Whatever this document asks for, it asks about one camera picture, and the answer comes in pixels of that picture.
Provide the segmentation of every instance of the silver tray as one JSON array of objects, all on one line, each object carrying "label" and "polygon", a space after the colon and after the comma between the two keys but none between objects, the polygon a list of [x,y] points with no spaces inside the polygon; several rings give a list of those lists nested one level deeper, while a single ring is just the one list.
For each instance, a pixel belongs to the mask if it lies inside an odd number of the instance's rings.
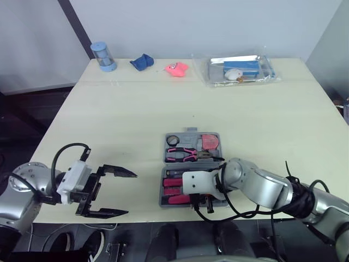
[{"label": "silver tray", "polygon": [[225,61],[258,61],[258,74],[244,75],[243,82],[261,82],[268,79],[275,79],[275,71],[272,68],[269,58],[266,56],[233,56],[211,58],[208,62],[208,78],[209,82],[215,86],[229,86],[240,84],[238,80],[229,80],[224,77],[224,62]]}]

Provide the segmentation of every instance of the gray tool case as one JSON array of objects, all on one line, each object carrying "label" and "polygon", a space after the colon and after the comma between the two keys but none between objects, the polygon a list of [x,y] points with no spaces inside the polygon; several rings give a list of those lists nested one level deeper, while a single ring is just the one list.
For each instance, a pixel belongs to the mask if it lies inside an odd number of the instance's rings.
[{"label": "gray tool case", "polygon": [[[197,128],[188,128],[186,132],[182,133],[167,133],[165,136],[165,150],[164,150],[164,162],[165,167],[161,172],[161,182],[160,182],[160,195],[159,195],[159,205],[161,207],[189,207],[190,204],[169,204],[169,198],[173,195],[164,195],[164,179],[166,178],[182,178],[182,173],[184,171],[211,171],[219,167],[221,160],[213,158],[199,158],[195,162],[168,162],[167,158],[184,158],[187,157],[188,153],[183,152],[167,152],[169,148],[174,147],[184,147],[184,148],[194,148],[196,151],[202,151],[202,135],[209,134],[215,135],[219,140],[219,145],[215,150],[208,150],[215,157],[222,158],[222,150],[220,144],[220,138],[218,133],[212,132],[197,132]],[[167,143],[167,138],[170,136],[176,136],[179,138],[179,143],[176,146],[170,146]],[[170,171],[177,171],[179,174],[170,175]],[[212,199],[213,206],[226,206],[227,202],[224,200],[218,200],[216,198]],[[206,204],[200,204],[201,207],[206,207]]]}]

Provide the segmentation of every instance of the blue container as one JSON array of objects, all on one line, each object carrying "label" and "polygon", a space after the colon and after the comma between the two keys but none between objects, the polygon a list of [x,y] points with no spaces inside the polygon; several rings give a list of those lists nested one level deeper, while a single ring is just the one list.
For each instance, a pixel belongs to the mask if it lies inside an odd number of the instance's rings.
[{"label": "blue container", "polygon": [[116,69],[116,63],[111,56],[105,42],[95,42],[91,45],[94,57],[99,63],[99,67],[104,72],[110,72]]},{"label": "blue container", "polygon": [[257,60],[254,61],[224,61],[224,73],[229,69],[237,68],[243,72],[243,75],[258,75],[259,74],[259,63]]}]

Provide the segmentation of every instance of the black cable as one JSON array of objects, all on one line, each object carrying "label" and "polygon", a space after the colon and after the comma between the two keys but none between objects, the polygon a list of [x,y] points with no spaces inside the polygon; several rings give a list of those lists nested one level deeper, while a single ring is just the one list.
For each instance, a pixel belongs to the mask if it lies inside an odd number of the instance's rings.
[{"label": "black cable", "polygon": [[223,157],[211,157],[212,159],[215,160],[220,160],[220,161],[224,161],[225,159]]},{"label": "black cable", "polygon": [[280,260],[280,252],[279,252],[278,241],[276,239],[275,225],[274,225],[274,215],[273,214],[270,215],[270,222],[272,224],[272,234],[273,234],[272,243],[273,243],[273,246],[274,246],[276,259],[277,259],[278,262],[280,262],[281,261]]},{"label": "black cable", "polygon": [[89,155],[90,152],[90,148],[88,147],[88,145],[83,144],[83,143],[72,143],[72,144],[68,144],[66,146],[63,146],[60,150],[58,150],[58,152],[56,153],[55,157],[53,158],[52,161],[52,165],[51,165],[51,194],[52,197],[55,197],[56,195],[56,191],[57,191],[57,186],[56,186],[56,164],[57,164],[57,160],[58,157],[61,155],[61,153],[66,150],[67,148],[73,147],[73,146],[82,146],[85,148],[83,154],[81,155],[80,160],[85,161],[86,158]]},{"label": "black cable", "polygon": [[[237,209],[233,206],[233,204],[231,203],[231,201],[230,201],[230,199],[229,199],[229,197],[228,197],[227,191],[226,191],[226,189],[225,189],[224,174],[225,174],[225,168],[226,168],[226,166],[227,166],[227,163],[224,163],[224,164],[222,165],[222,169],[221,169],[221,185],[222,185],[221,189],[222,189],[222,193],[223,193],[223,195],[224,195],[225,200],[228,202],[230,208],[233,209],[233,211],[234,211],[237,215],[240,215],[241,213],[240,213],[239,211],[237,211]],[[259,209],[260,209],[260,206],[257,205],[255,211],[258,211]],[[256,213],[253,213],[253,214],[250,214],[250,215],[243,215],[243,216],[241,216],[241,217],[243,217],[243,218],[253,218],[253,217],[255,217],[256,215],[257,215]]]},{"label": "black cable", "polygon": [[296,206],[298,206],[300,203],[304,202],[308,197],[308,191],[305,191],[299,199],[297,199],[295,202],[293,203],[290,203],[288,205],[285,205],[279,209],[274,209],[274,210],[271,210],[271,211],[247,211],[247,212],[243,212],[243,213],[240,213],[239,215],[235,215],[235,216],[232,216],[232,217],[227,217],[227,218],[224,218],[224,219],[221,219],[221,220],[211,220],[211,219],[208,219],[207,217],[205,217],[199,210],[199,206],[198,205],[194,205],[194,210],[196,211],[196,213],[206,222],[209,222],[209,223],[220,223],[220,222],[225,222],[225,221],[230,221],[230,220],[234,220],[234,219],[237,219],[237,218],[240,218],[240,217],[243,217],[243,216],[246,216],[246,215],[252,215],[252,214],[256,214],[256,215],[274,215],[274,214],[278,214],[278,213],[281,213],[281,212],[284,212],[285,210],[287,209],[292,209]]},{"label": "black cable", "polygon": [[286,170],[287,170],[288,176],[292,176],[290,173],[290,170],[288,169],[287,161],[285,161],[285,164],[286,164]]},{"label": "black cable", "polygon": [[30,189],[34,194],[37,194],[39,191],[37,191],[27,180],[25,180],[23,177],[15,174],[15,173],[9,173],[8,176],[12,176],[15,179],[21,181],[23,184],[26,185],[28,189]]},{"label": "black cable", "polygon": [[315,185],[318,184],[318,183],[320,183],[323,186],[323,188],[325,189],[325,191],[327,193],[329,193],[329,189],[328,189],[327,185],[325,184],[325,182],[323,182],[320,179],[317,179],[313,183],[311,183],[310,186],[309,186],[309,190],[312,192],[314,190]]}]

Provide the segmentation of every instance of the wire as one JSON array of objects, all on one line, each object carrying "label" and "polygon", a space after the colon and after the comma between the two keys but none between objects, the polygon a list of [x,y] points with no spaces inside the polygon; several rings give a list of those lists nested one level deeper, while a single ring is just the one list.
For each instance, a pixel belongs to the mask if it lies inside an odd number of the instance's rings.
[{"label": "wire", "polygon": [[31,232],[29,232],[29,231],[26,231],[26,233],[27,233],[28,235],[33,235],[33,236],[36,236],[36,237],[45,237],[45,236],[39,236],[39,235],[34,234],[34,233],[31,233]]},{"label": "wire", "polygon": [[118,224],[116,223],[115,226],[113,228],[100,228],[100,227],[93,227],[91,225],[88,224],[83,224],[84,226],[88,227],[88,228],[93,228],[93,229],[102,229],[102,230],[107,230],[107,231],[113,231],[116,229],[116,227],[118,226]]},{"label": "wire", "polygon": [[41,248],[41,252],[44,251],[45,246],[46,246],[48,240],[50,239],[50,237],[51,237],[54,233],[56,233],[57,231],[59,231],[59,230],[61,230],[62,228],[66,227],[67,225],[70,225],[70,224],[61,225],[59,228],[57,228],[57,229],[54,230],[50,235],[47,236],[47,238],[46,238],[45,241],[44,241],[43,247]]},{"label": "wire", "polygon": [[[241,213],[239,211],[237,211],[237,209],[234,207],[234,205],[231,203],[229,197],[228,197],[228,194],[227,194],[227,191],[225,189],[225,180],[224,180],[224,174],[225,174],[225,168],[227,166],[227,163],[224,163],[222,165],[222,170],[221,170],[221,189],[222,189],[222,192],[223,192],[223,195],[224,195],[224,198],[225,200],[228,202],[229,206],[231,209],[233,209],[233,211],[237,214],[237,215],[240,215]],[[260,209],[260,206],[257,205],[256,206],[256,210],[255,211],[258,211]],[[253,218],[255,217],[257,214],[256,213],[253,213],[253,214],[250,214],[250,215],[242,215],[241,217],[243,218]]]},{"label": "wire", "polygon": [[315,180],[313,183],[311,183],[310,186],[309,186],[309,190],[310,190],[310,191],[313,191],[315,185],[318,184],[318,183],[320,183],[320,184],[323,186],[323,188],[325,189],[325,191],[326,191],[327,193],[329,193],[329,189],[328,189],[327,185],[325,184],[325,182],[323,182],[323,181],[320,180],[320,179],[317,179],[317,180]]},{"label": "wire", "polygon": [[80,160],[82,160],[84,154],[86,154],[89,150],[91,150],[88,145],[83,144],[83,143],[72,143],[72,144],[68,144],[63,146],[60,150],[58,150],[58,152],[56,153],[55,157],[53,158],[52,161],[52,165],[51,165],[51,194],[52,197],[54,197],[56,195],[56,191],[57,191],[57,185],[56,185],[56,164],[57,164],[57,160],[58,157],[61,155],[61,153],[66,150],[67,148],[73,147],[73,146],[82,146],[85,148]]},{"label": "wire", "polygon": [[244,213],[240,213],[239,215],[235,215],[235,216],[232,216],[232,217],[227,217],[225,219],[221,219],[221,220],[211,220],[211,219],[208,219],[207,217],[205,217],[199,210],[199,206],[198,205],[195,205],[194,206],[194,210],[196,211],[196,213],[206,222],[209,222],[209,223],[220,223],[220,222],[225,222],[225,221],[230,221],[230,220],[234,220],[234,219],[237,219],[237,218],[240,218],[240,217],[243,217],[243,216],[246,216],[246,215],[251,215],[251,214],[258,214],[258,215],[274,215],[274,214],[277,214],[277,213],[281,213],[281,212],[284,212],[285,210],[287,209],[292,209],[294,207],[297,207],[300,203],[304,202],[307,197],[309,196],[309,191],[305,191],[299,199],[297,199],[295,202],[293,203],[290,203],[288,205],[285,205],[279,209],[273,209],[271,211],[247,211],[247,212],[244,212]]},{"label": "wire", "polygon": [[286,170],[287,170],[288,176],[292,176],[290,173],[290,170],[288,169],[287,161],[285,161],[285,164],[286,164]]},{"label": "wire", "polygon": [[31,250],[31,246],[32,246],[32,241],[33,241],[33,231],[34,231],[34,226],[32,224],[31,226],[31,236],[29,238],[29,244],[28,244],[28,252],[30,252]]},{"label": "wire", "polygon": [[216,160],[220,160],[220,161],[224,161],[225,159],[223,157],[211,157],[212,159],[216,159]]},{"label": "wire", "polygon": [[[63,225],[61,225],[59,228],[57,228],[56,230],[54,230],[50,235],[48,235],[48,236],[46,237],[45,241],[44,241],[44,244],[43,244],[42,248],[41,248],[41,252],[44,251],[44,249],[45,249],[45,247],[46,247],[46,245],[47,245],[47,242],[49,241],[50,237],[51,237],[54,233],[56,233],[57,231],[61,230],[62,228],[66,227],[66,226],[69,226],[69,225],[71,225],[71,224],[63,224]],[[93,226],[90,226],[90,225],[87,225],[87,224],[82,224],[82,225],[84,225],[84,226],[86,226],[86,227],[88,227],[88,228],[102,229],[102,230],[107,230],[107,231],[113,231],[113,230],[115,230],[116,227],[118,226],[117,223],[115,224],[115,226],[114,226],[113,228],[102,228],[102,227],[99,228],[99,227],[93,227]]]},{"label": "wire", "polygon": [[272,233],[273,233],[273,246],[274,246],[274,250],[275,250],[275,255],[276,255],[276,259],[278,262],[280,262],[280,252],[279,252],[279,247],[278,247],[278,241],[276,239],[276,233],[275,233],[275,225],[274,225],[274,215],[271,214],[270,215],[270,222],[272,224]]}]

